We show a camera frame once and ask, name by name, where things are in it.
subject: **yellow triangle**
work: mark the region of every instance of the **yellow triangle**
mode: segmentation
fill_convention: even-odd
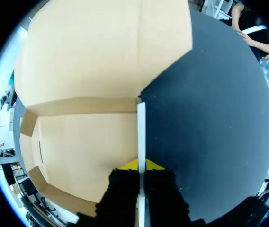
[[[120,169],[122,170],[128,170],[128,169],[132,169],[132,170],[138,170],[138,159],[135,159],[129,163],[127,163],[125,166],[122,166]]]
[[[165,169],[165,168],[163,168],[162,166],[159,166],[158,164],[155,164],[149,159],[146,159],[146,170],[153,170],[153,169],[160,170],[160,169]]]
[[[128,169],[132,169],[132,170],[138,170],[138,165],[139,165],[139,161],[138,159],[135,159],[129,163],[127,163],[125,166],[122,166],[120,169],[121,170],[128,170]],[[154,162],[152,162],[149,159],[146,159],[146,170],[161,170],[161,169],[165,169],[162,166],[159,166],[158,164],[155,164]]]

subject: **black tabletop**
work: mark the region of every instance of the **black tabletop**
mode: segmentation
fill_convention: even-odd
[[[269,167],[269,90],[254,54],[221,21],[191,11],[193,49],[143,92],[146,157],[171,168],[192,220],[257,194]]]

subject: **desk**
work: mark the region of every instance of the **desk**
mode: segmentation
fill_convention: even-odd
[[[258,61],[234,30],[196,11],[191,16],[193,50],[141,98],[147,158],[175,171],[191,218],[209,222],[262,186],[269,166],[269,92]],[[23,112],[17,100],[13,130],[21,159]]]

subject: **cardboard sheet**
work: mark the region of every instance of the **cardboard sheet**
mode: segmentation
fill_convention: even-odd
[[[51,0],[15,68],[24,163],[59,206],[95,216],[112,169],[137,158],[137,96],[192,48],[186,0]]]
[[[185,0],[52,0],[30,24],[15,88],[24,106],[137,97],[191,48]]]
[[[48,182],[100,202],[108,176],[137,157],[136,113],[41,117],[40,143]]]

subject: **person's arm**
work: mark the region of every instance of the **person's arm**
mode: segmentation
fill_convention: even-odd
[[[243,32],[238,32],[246,41],[246,43],[249,46],[253,46],[255,48],[258,48],[261,51],[264,51],[266,53],[269,53],[269,44],[264,44],[258,41],[255,41],[253,39],[251,39],[247,34],[243,33]]]
[[[258,41],[253,40],[251,46],[258,48],[266,53],[269,53],[269,44],[264,44],[264,43],[260,43]]]
[[[242,11],[244,10],[244,4],[241,2],[238,2],[231,10],[231,17],[232,17],[232,25],[231,27],[234,30],[240,31],[239,28],[239,19],[241,16]]]

